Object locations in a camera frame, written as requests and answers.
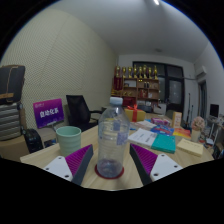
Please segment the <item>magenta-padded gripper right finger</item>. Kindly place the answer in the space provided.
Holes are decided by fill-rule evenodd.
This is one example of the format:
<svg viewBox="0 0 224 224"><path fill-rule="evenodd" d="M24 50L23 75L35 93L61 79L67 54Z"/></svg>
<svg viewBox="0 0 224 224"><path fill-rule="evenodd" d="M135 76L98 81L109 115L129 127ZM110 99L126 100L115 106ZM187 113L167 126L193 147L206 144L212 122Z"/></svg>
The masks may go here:
<svg viewBox="0 0 224 224"><path fill-rule="evenodd" d="M150 184L182 169L166 154L157 155L135 144L130 144L130 155L143 185Z"/></svg>

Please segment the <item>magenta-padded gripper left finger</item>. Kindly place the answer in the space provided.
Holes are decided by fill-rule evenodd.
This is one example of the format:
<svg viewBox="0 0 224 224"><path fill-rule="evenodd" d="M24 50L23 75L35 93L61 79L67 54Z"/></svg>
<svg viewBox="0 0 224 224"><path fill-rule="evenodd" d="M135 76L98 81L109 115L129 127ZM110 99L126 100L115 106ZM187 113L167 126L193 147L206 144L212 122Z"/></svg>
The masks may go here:
<svg viewBox="0 0 224 224"><path fill-rule="evenodd" d="M56 157L44 170L80 186L92 156L93 146L87 145L67 157Z"/></svg>

